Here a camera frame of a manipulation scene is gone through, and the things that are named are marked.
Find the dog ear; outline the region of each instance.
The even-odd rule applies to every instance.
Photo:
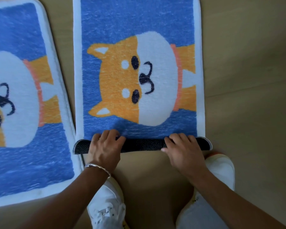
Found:
[[[106,57],[106,53],[108,49],[110,48],[111,44],[105,44],[105,43],[95,43],[92,44],[88,50],[87,53],[91,54],[99,59],[103,59]]]
[[[110,104],[104,101],[101,101],[97,105],[95,105],[90,111],[89,114],[94,117],[107,117],[111,116],[112,113],[110,111]]]

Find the person's left hand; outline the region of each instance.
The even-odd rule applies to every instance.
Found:
[[[120,161],[121,149],[126,140],[123,136],[116,140],[119,135],[115,129],[105,130],[102,135],[94,134],[87,157],[89,163],[99,165],[112,173]]]

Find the white shoe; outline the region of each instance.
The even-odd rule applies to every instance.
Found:
[[[98,224],[107,219],[122,227],[126,206],[122,190],[114,178],[111,177],[106,180],[104,185],[96,192],[88,205],[88,213],[93,228],[96,228]]]
[[[235,170],[234,165],[229,157],[220,153],[211,153],[206,156],[206,166],[215,177],[220,181],[226,184],[231,190],[235,189]],[[179,224],[180,216],[198,200],[198,197],[201,196],[196,189],[194,189],[194,195],[187,205],[179,213],[176,226]]]

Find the gray pants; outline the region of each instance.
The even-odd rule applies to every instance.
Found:
[[[94,229],[122,229],[121,225],[116,225],[111,218],[106,218]],[[181,216],[177,229],[228,229],[224,221],[201,196],[197,196],[197,201],[192,204]]]

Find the wooden floor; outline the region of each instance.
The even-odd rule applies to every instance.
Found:
[[[72,0],[47,10],[74,111]],[[236,170],[236,192],[286,225],[286,0],[200,0],[206,136]],[[161,152],[122,154],[114,173],[130,228],[174,228],[193,187]],[[14,228],[46,200],[0,208]],[[85,213],[76,228],[91,228]]]

